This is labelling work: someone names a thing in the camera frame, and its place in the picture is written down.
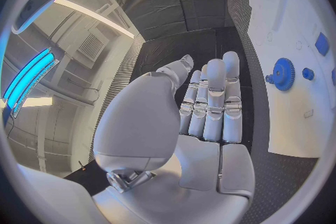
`air vent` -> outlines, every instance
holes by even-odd
[[[95,62],[104,47],[105,45],[100,42],[98,38],[96,38],[93,34],[89,34],[82,45],[78,48],[78,51]]]

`blue gear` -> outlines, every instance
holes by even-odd
[[[293,63],[286,58],[277,60],[273,69],[273,81],[278,90],[288,91],[295,80],[295,69]]]

